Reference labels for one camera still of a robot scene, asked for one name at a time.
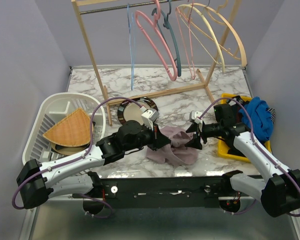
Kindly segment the mauve tank top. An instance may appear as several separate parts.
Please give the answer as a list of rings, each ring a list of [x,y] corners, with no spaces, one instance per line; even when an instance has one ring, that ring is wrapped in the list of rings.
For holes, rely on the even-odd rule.
[[[193,138],[193,133],[186,133],[181,127],[165,126],[161,130],[171,140],[159,150],[147,148],[146,158],[158,163],[168,163],[174,167],[193,165],[198,160],[199,152],[195,148],[185,147]]]

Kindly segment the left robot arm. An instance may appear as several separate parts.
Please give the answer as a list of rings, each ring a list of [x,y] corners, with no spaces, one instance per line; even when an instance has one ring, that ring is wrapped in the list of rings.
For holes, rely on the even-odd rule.
[[[32,209],[45,203],[49,197],[59,196],[60,190],[67,188],[59,185],[61,181],[85,170],[114,163],[134,153],[144,146],[157,151],[171,140],[161,133],[159,126],[140,125],[129,120],[117,132],[102,138],[88,149],[55,161],[27,161],[22,167],[16,182],[17,190],[12,197],[12,206],[19,209]]]

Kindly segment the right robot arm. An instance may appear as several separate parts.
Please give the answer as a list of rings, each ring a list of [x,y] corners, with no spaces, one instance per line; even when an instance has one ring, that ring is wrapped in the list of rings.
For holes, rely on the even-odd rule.
[[[208,138],[222,138],[249,159],[263,180],[234,170],[223,174],[220,191],[226,196],[242,192],[260,202],[272,217],[292,216],[293,211],[300,209],[300,170],[281,163],[257,140],[251,126],[236,122],[229,104],[215,105],[213,110],[216,123],[205,124],[202,112],[189,114],[191,126],[186,132],[193,133],[193,138],[185,146],[201,150]]]

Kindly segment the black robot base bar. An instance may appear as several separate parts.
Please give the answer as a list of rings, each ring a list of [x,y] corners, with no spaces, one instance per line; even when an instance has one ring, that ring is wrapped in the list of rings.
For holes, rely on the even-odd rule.
[[[221,176],[104,178],[89,174],[88,198],[105,201],[114,209],[223,208],[238,212],[240,194],[225,190]]]

